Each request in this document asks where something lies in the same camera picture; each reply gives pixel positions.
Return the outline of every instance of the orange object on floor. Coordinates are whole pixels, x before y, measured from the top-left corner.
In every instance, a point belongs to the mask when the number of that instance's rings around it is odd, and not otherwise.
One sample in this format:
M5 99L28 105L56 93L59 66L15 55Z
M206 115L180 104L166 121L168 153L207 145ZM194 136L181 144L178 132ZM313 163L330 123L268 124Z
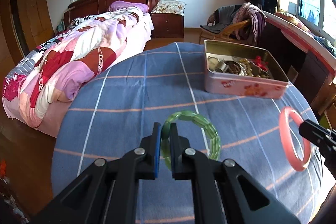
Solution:
M1 160L0 163L0 178L4 178L6 176L6 161L5 160Z

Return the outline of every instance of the wooden wardrobe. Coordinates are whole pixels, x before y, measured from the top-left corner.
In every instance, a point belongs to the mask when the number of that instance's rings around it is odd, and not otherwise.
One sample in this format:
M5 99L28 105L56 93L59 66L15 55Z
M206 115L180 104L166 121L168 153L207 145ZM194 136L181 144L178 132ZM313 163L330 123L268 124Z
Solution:
M47 0L0 0L1 24L15 64L54 37Z

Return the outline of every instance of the open box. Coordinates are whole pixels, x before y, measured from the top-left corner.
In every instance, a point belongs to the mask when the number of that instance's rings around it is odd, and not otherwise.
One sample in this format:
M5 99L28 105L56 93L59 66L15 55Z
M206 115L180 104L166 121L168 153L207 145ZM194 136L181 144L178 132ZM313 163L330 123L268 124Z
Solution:
M210 93L255 96L279 99L289 86L289 80L274 57L265 49L232 42L205 40L205 90ZM273 79L241 76L209 70L208 57L233 56L267 63Z

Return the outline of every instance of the pink bangle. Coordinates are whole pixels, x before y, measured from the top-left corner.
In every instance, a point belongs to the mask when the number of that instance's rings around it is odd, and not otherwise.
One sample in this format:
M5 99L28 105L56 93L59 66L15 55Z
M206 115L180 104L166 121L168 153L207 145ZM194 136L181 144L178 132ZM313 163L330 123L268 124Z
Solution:
M304 171L308 167L310 161L310 142L307 139L303 138L304 153L303 160L300 160L295 155L293 140L289 128L289 116L293 119L298 127L300 126L300 124L303 123L302 117L296 110L289 106L286 106L282 109L279 118L280 138L282 146L285 151L286 157L294 170L298 172Z

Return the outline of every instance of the pink bed sheet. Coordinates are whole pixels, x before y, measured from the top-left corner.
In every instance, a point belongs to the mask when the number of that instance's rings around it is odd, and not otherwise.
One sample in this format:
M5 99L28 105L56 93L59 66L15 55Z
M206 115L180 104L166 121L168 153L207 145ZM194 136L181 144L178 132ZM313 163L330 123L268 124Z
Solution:
M153 29L151 15L149 13L144 14L143 19L128 32L126 47L111 66L143 52L146 42L151 39L151 31ZM25 123L19 112L19 99L17 97L12 101L2 98L2 103L8 118L16 118ZM51 103L40 126L35 129L56 138L64 115L70 105L71 102L63 103L58 101Z

